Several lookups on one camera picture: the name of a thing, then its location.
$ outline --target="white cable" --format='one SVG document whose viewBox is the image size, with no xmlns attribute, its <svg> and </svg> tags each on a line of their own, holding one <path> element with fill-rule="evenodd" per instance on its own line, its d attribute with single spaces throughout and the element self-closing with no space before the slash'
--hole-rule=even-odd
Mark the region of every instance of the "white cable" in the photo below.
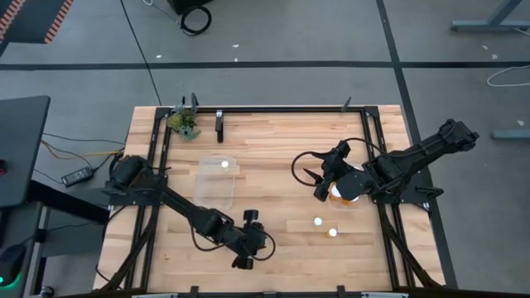
<svg viewBox="0 0 530 298">
<path fill-rule="evenodd" d="M 521 30 L 521 29 L 514 29 L 514 30 L 517 31 L 517 32 L 521 32 L 521 33 L 523 33 L 524 35 L 528 35 L 528 36 L 530 36 L 530 33 L 525 32 L 525 31 L 523 31 L 523 30 Z"/>
<path fill-rule="evenodd" d="M 526 36 L 530 36 L 530 33 L 528 32 L 525 32 L 523 30 L 520 30 L 520 29 L 514 29 L 515 31 L 517 32 L 520 32 L 520 33 L 523 33 L 524 35 Z M 493 74 L 492 76 L 490 76 L 487 80 L 486 80 L 486 83 L 488 84 L 488 86 L 490 87 L 498 87 L 498 88 L 502 88 L 502 87 L 523 87 L 523 86 L 530 86 L 530 83 L 521 83 L 521 84 L 492 84 L 490 81 L 492 78 L 500 75 L 500 74 L 503 74 L 507 71 L 510 71 L 510 70 L 522 70 L 522 69 L 526 69 L 526 68 L 530 68 L 530 65 L 526 65 L 526 66 L 515 66 L 515 67 L 510 67 L 510 68 L 507 68 L 506 70 L 501 70 L 499 71 L 498 73 L 495 73 Z"/>
</svg>

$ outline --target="green plant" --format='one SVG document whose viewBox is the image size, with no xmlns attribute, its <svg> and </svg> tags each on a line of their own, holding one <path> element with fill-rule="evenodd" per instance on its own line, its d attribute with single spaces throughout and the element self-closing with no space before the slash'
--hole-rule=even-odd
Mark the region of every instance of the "green plant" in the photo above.
<svg viewBox="0 0 530 298">
<path fill-rule="evenodd" d="M 196 139 L 200 134 L 200 130 L 194 130 L 197 126 L 196 109 L 186 109 L 180 104 L 173 111 L 175 113 L 167 119 L 167 126 L 177 132 L 185 142 Z"/>
</svg>

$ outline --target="black floor stripe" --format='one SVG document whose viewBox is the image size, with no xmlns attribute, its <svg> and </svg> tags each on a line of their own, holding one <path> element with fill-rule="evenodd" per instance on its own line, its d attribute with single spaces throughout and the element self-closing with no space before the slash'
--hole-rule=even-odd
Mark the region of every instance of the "black floor stripe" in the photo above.
<svg viewBox="0 0 530 298">
<path fill-rule="evenodd" d="M 419 142 L 422 139 L 417 126 L 416 116 L 412 108 L 412 102 L 408 93 L 407 82 L 405 80 L 405 75 L 403 74 L 402 64 L 399 61 L 398 49 L 393 38 L 392 28 L 390 27 L 390 21 L 388 20 L 387 9 L 384 6 L 383 0 L 377 0 L 376 2 L 378 4 L 381 23 L 383 24 L 383 31 L 387 40 L 390 58 L 394 64 L 394 73 L 396 75 L 399 93 L 401 94 L 403 110 L 407 119 L 408 129 L 411 133 L 411 139 L 413 142 Z M 425 170 L 422 170 L 421 175 L 422 179 L 427 185 L 432 185 L 431 173 L 427 168 Z M 449 254 L 447 239 L 443 228 L 443 223 L 441 222 L 440 210 L 438 208 L 438 203 L 435 199 L 430 203 L 430 208 L 432 228 L 436 240 L 438 255 L 440 257 L 441 268 L 444 273 L 444 278 L 448 286 L 456 288 L 458 285 L 456 283 L 455 270 L 451 261 L 451 255 Z"/>
<path fill-rule="evenodd" d="M 392 68 L 384 61 L 264 61 L 150 63 L 151 70 L 259 69 L 259 68 Z M 0 70 L 145 70 L 143 63 L 103 64 L 0 64 Z"/>
<path fill-rule="evenodd" d="M 6 44 L 0 45 L 0 55 Z M 530 65 L 530 61 L 495 62 L 390 62 L 390 61 L 249 61 L 150 63 L 151 70 L 214 70 L 266 68 L 379 68 L 393 69 L 495 69 Z M 145 70 L 143 63 L 0 64 L 0 70 Z"/>
<path fill-rule="evenodd" d="M 420 69 L 467 69 L 467 68 L 508 68 L 530 65 L 530 61 L 476 61 L 476 62 L 399 62 L 402 68 Z"/>
</svg>

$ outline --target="black clip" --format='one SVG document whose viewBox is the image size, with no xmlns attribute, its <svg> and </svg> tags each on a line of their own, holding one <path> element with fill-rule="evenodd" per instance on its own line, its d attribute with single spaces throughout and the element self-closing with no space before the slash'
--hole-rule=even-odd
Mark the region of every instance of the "black clip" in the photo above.
<svg viewBox="0 0 530 298">
<path fill-rule="evenodd" d="M 263 292 L 263 298 L 277 298 L 278 294 L 276 292 Z"/>
<path fill-rule="evenodd" d="M 218 110 L 215 113 L 215 131 L 217 132 L 217 143 L 222 143 L 224 139 L 224 113 L 223 110 Z"/>
<path fill-rule="evenodd" d="M 337 296 L 339 298 L 346 298 L 346 288 L 344 286 L 337 286 Z"/>
<path fill-rule="evenodd" d="M 190 298 L 197 298 L 197 297 L 199 297 L 199 287 L 198 286 L 191 286 Z"/>
<path fill-rule="evenodd" d="M 197 100 L 197 97 L 192 92 L 191 93 L 191 112 L 197 113 L 197 107 L 199 107 L 199 100 Z"/>
<path fill-rule="evenodd" d="M 340 108 L 340 111 L 342 113 L 346 113 L 348 112 L 348 106 L 349 106 L 349 102 L 351 101 L 351 96 L 349 97 L 348 100 L 346 100 L 346 102 L 342 105 L 342 108 Z"/>
<path fill-rule="evenodd" d="M 436 197 L 443 195 L 444 190 L 437 187 L 421 187 L 416 186 L 416 191 L 420 194 L 425 194 L 427 200 L 435 199 Z"/>
</svg>

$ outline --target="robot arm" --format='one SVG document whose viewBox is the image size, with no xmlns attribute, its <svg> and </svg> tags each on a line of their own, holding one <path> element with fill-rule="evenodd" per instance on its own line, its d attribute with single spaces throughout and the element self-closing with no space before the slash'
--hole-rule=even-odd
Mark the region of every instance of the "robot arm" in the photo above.
<svg viewBox="0 0 530 298">
<path fill-rule="evenodd" d="M 350 151 L 347 141 L 364 141 L 350 138 L 340 141 L 337 147 L 327 153 L 311 152 L 314 157 L 323 160 L 323 176 L 305 171 L 315 179 L 314 196 L 321 201 L 326 200 L 330 183 L 335 182 L 343 199 L 352 200 L 368 194 L 391 198 L 383 200 L 391 203 L 390 200 L 399 197 L 418 171 L 445 154 L 471 150 L 478 138 L 479 135 L 471 132 L 462 122 L 450 119 L 436 134 L 404 151 L 381 152 L 381 155 L 363 164 L 363 171 L 344 161 Z"/>
<path fill-rule="evenodd" d="M 265 248 L 265 238 L 270 237 L 263 230 L 263 226 L 254 221 L 258 218 L 257 210 L 246 210 L 243 215 L 246 224 L 242 228 L 236 227 L 234 220 L 228 215 L 217 209 L 197 206 L 161 183 L 160 178 L 153 173 L 149 162 L 140 156 L 126 156 L 120 162 L 107 182 L 106 192 L 110 195 L 140 195 L 159 200 L 188 219 L 194 244 L 199 250 L 208 252 L 227 247 L 235 252 L 238 256 L 232 267 L 252 269 L 253 260 L 264 261 L 274 253 L 273 248 L 269 257 L 264 259 L 255 257 L 260 249 Z M 193 230 L 217 246 L 200 248 L 196 244 Z"/>
</svg>

